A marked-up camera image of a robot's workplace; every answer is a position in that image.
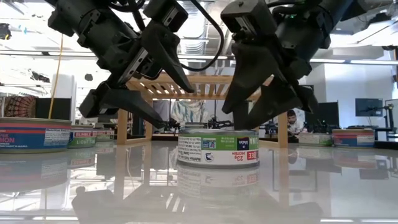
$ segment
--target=wooden leg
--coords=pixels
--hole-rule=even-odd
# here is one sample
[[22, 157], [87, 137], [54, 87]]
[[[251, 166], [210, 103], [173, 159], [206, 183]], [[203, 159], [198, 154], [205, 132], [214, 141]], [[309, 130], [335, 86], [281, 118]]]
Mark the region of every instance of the wooden leg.
[[278, 143], [279, 147], [287, 148], [287, 113], [278, 115]]
[[[153, 99], [148, 99], [147, 102], [151, 106], [154, 105]], [[152, 125], [148, 121], [145, 121], [145, 138], [146, 139], [152, 139]]]
[[127, 142], [127, 111], [118, 112], [118, 141], [117, 144], [124, 145]]

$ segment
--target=cable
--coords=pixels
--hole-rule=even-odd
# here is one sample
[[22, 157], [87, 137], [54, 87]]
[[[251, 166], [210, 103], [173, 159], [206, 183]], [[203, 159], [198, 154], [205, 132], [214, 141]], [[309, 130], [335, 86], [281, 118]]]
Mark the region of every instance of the cable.
[[141, 31], [144, 31], [144, 29], [145, 29], [144, 20], [142, 19], [141, 13], [139, 12], [139, 8], [136, 3], [136, 0], [127, 0], [127, 1], [129, 3], [130, 9], [132, 11], [132, 16], [134, 17], [134, 20], [136, 21], [138, 28]]
[[211, 25], [214, 26], [214, 28], [217, 30], [218, 34], [220, 35], [220, 46], [218, 47], [218, 51], [216, 53], [216, 55], [214, 56], [214, 58], [204, 67], [202, 68], [191, 68], [187, 65], [181, 64], [181, 66], [189, 71], [193, 71], [193, 72], [201, 72], [206, 70], [207, 68], [210, 68], [210, 66], [212, 66], [218, 59], [218, 57], [220, 56], [221, 52], [223, 51], [223, 47], [224, 47], [224, 33], [221, 30], [221, 27], [217, 24], [216, 21], [214, 21], [214, 19], [206, 12], [206, 10], [200, 5], [200, 3], [197, 0], [190, 0], [192, 2], [192, 4], [202, 13], [202, 15], [211, 23]]
[[136, 0], [127, 0], [127, 1], [129, 3], [127, 6], [119, 6], [117, 4], [113, 4], [112, 2], [110, 2], [109, 7], [119, 12], [131, 12], [138, 28], [141, 31], [143, 31], [145, 29], [145, 24], [144, 20], [142, 19], [141, 13], [139, 12], [139, 9], [141, 9], [144, 6], [146, 0], [140, 0], [138, 2], [136, 2]]
[[50, 103], [50, 111], [49, 111], [49, 119], [51, 119], [52, 115], [52, 107], [54, 104], [54, 96], [55, 92], [57, 90], [57, 85], [58, 85], [58, 77], [60, 74], [60, 66], [61, 66], [61, 58], [62, 58], [62, 50], [63, 50], [63, 34], [61, 35], [61, 46], [60, 46], [60, 56], [58, 57], [58, 67], [57, 67], [57, 74], [55, 75], [55, 83], [54, 83], [54, 88], [51, 94], [51, 103]]

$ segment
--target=white wall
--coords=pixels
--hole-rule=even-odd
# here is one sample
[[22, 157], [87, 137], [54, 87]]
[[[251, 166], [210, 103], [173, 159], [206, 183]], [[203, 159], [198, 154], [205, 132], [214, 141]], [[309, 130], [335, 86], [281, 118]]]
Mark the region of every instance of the white wall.
[[340, 126], [378, 125], [384, 118], [355, 117], [355, 98], [392, 98], [390, 66], [325, 64], [326, 101], [339, 102]]

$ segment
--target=yellow cable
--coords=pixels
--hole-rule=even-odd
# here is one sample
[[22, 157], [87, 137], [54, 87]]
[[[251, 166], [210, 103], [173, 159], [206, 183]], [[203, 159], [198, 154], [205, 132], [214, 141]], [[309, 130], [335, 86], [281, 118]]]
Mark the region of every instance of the yellow cable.
[[58, 84], [58, 76], [60, 74], [60, 66], [61, 66], [61, 58], [62, 58], [62, 50], [63, 50], [63, 34], [61, 35], [61, 47], [60, 47], [60, 56], [58, 58], [58, 67], [57, 67], [57, 74], [55, 75], [55, 83], [54, 83], [54, 88], [51, 94], [51, 103], [50, 103], [50, 111], [49, 111], [49, 119], [51, 119], [52, 115], [52, 107], [54, 104], [54, 96], [55, 96], [55, 91], [57, 90], [57, 84]]

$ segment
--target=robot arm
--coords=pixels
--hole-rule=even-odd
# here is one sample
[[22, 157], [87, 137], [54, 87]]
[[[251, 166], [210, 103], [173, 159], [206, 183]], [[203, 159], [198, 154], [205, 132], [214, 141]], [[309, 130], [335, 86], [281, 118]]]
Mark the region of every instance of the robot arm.
[[[281, 5], [292, 4], [292, 7]], [[293, 108], [314, 112], [313, 91], [299, 85], [312, 68], [310, 59], [318, 49], [327, 49], [330, 32], [340, 20], [366, 12], [362, 0], [235, 1], [221, 13], [234, 34], [232, 52], [236, 68], [223, 106], [233, 112], [261, 89], [247, 120], [252, 129]], [[268, 78], [271, 84], [264, 85]]]
[[[162, 127], [161, 117], [145, 102], [139, 91], [126, 88], [130, 78], [154, 80], [162, 70], [186, 92], [194, 92], [177, 57], [180, 39], [174, 32], [188, 18], [177, 0], [151, 0], [144, 10], [151, 21], [147, 27], [137, 23], [143, 28], [142, 33], [120, 20], [109, 7], [123, 7], [108, 0], [47, 2], [55, 7], [49, 27], [68, 36], [77, 34], [78, 43], [98, 57], [98, 66], [111, 72], [109, 78], [96, 90], [91, 90], [81, 104], [80, 111], [84, 117], [115, 114], [121, 108], [138, 114], [157, 128]], [[143, 1], [138, 4], [134, 0], [129, 2], [131, 7], [135, 7], [132, 8], [133, 14], [143, 4]]]
[[[144, 0], [118, 0], [123, 6], [110, 0], [46, 1], [55, 7], [49, 27], [65, 35], [77, 34], [78, 43], [98, 57], [98, 66], [111, 72], [81, 104], [84, 117], [115, 114], [121, 108], [161, 128], [162, 119], [139, 91], [127, 89], [131, 77], [155, 80], [165, 70], [186, 92], [194, 92], [182, 69], [186, 66], [177, 57], [180, 39], [174, 32], [188, 17], [177, 0], [151, 0], [144, 10], [151, 18], [147, 27], [140, 21], [138, 12]], [[315, 52], [329, 47], [329, 34], [337, 22], [365, 12], [361, 3], [363, 0], [296, 0], [267, 5], [264, 0], [242, 0], [229, 4], [221, 19], [234, 34], [232, 51], [236, 69], [223, 111], [232, 112], [260, 88], [261, 97], [246, 120], [246, 129], [292, 108], [313, 112], [317, 107], [313, 91], [299, 86], [298, 80], [311, 72], [309, 60]], [[275, 6], [279, 7], [271, 13], [269, 8]], [[142, 32], [134, 31], [110, 7], [132, 12]], [[197, 2], [196, 7], [204, 12]], [[216, 24], [215, 28], [222, 34]], [[270, 77], [271, 84], [263, 85]]]

